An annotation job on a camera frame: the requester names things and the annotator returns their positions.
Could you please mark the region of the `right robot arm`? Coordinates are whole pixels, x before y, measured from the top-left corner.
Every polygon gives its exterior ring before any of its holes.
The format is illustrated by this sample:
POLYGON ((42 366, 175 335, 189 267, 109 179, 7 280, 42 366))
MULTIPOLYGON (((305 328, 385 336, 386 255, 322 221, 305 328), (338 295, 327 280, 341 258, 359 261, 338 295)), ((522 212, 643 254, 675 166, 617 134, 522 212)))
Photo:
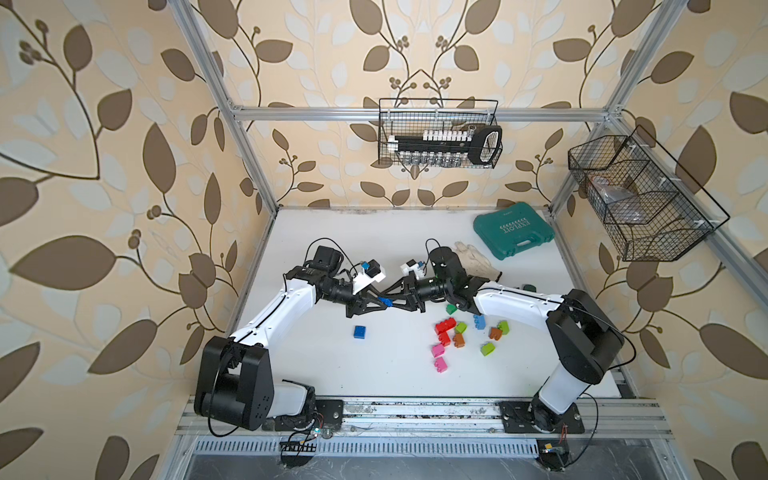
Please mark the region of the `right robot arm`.
POLYGON ((528 421, 552 431, 576 400, 609 372, 625 336, 586 292, 534 294, 468 273, 449 247, 428 255, 433 275, 418 279, 410 272, 379 293, 395 307, 423 312, 428 302, 445 300, 474 315, 495 316, 545 331, 558 364, 532 397, 528 421))

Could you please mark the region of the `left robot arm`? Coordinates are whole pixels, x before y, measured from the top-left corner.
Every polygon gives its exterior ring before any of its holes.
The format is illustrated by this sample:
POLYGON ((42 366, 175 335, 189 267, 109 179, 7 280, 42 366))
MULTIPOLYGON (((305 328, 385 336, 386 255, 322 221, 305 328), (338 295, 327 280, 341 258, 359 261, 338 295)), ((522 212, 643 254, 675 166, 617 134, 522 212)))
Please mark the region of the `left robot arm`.
POLYGON ((336 267, 317 262, 296 266, 283 276, 283 287, 244 327, 227 337, 212 337, 203 349, 194 412, 234 429, 255 431, 268 420, 289 430, 317 422, 315 390, 293 380, 273 379, 270 354, 292 325, 318 301, 341 304, 352 316, 385 309, 369 287, 386 278, 374 260, 350 280, 337 278, 336 267))

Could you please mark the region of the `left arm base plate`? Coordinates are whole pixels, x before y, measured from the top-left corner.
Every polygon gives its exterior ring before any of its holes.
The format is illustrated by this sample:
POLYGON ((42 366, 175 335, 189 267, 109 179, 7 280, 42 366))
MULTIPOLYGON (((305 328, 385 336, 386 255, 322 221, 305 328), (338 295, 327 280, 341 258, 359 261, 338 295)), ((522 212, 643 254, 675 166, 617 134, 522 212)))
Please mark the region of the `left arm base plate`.
POLYGON ((264 431, 293 432, 318 428, 321 432, 341 429, 344 418, 344 401, 341 399, 308 400, 302 411, 295 416, 269 418, 262 425, 264 431))

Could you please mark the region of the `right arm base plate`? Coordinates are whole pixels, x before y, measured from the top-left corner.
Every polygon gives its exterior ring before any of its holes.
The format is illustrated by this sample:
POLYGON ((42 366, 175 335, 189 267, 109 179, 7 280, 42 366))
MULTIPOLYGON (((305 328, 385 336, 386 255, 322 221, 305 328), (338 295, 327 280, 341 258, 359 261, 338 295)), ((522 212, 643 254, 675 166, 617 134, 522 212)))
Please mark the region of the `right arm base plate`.
POLYGON ((497 403, 507 434, 583 434, 586 429, 578 406, 573 403, 562 414, 538 401, 506 400, 497 403))

